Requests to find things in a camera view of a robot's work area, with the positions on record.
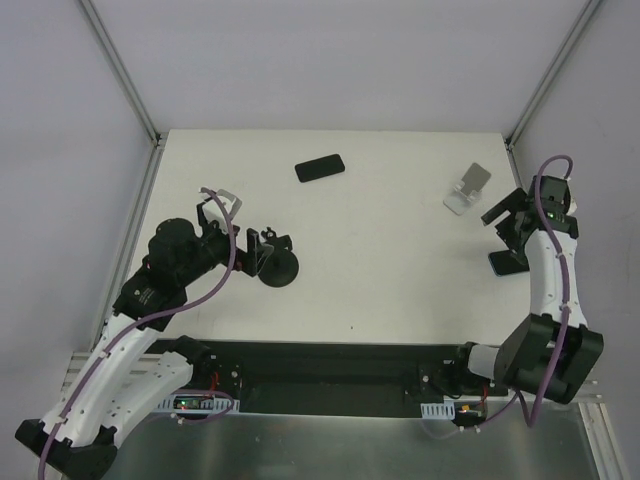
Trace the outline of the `teal-edged black smartphone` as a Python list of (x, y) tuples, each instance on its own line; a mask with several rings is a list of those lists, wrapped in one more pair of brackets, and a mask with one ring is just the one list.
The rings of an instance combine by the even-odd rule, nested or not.
[(488, 260), (497, 277), (505, 277), (529, 271), (528, 263), (521, 263), (509, 250), (491, 252), (488, 254)]

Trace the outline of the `black round-base phone stand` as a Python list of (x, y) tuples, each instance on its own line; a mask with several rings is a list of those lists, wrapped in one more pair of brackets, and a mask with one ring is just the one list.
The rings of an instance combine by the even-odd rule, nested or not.
[(293, 242), (289, 235), (278, 235), (271, 227), (261, 232), (263, 246), (271, 246), (259, 273), (259, 280), (272, 288), (290, 285), (298, 276), (299, 261), (293, 252)]

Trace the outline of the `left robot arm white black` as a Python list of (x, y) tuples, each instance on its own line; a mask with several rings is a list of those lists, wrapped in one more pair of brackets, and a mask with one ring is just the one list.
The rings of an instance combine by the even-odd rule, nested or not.
[(275, 233), (249, 229), (247, 245), (236, 245), (233, 210), (217, 197), (196, 207), (198, 222), (163, 221), (148, 243), (141, 267), (122, 286), (100, 341), (59, 403), (40, 419), (25, 420), (16, 439), (48, 467), (70, 479), (100, 479), (134, 429), (174, 391), (204, 387), (210, 380), (210, 351), (183, 336), (155, 366), (129, 387), (131, 368), (171, 319), (195, 307), (187, 287), (219, 265), (254, 277), (275, 250)]

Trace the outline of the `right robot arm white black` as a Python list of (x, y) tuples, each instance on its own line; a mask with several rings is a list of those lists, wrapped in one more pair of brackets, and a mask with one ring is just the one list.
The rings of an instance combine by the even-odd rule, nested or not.
[(453, 398), (474, 395), (489, 382), (570, 403), (604, 349), (590, 330), (574, 276), (578, 223), (569, 213), (566, 181), (543, 178), (529, 190), (515, 189), (481, 218), (504, 242), (489, 262), (498, 276), (526, 272), (530, 312), (499, 346), (468, 342), (451, 365), (437, 373), (441, 391)]

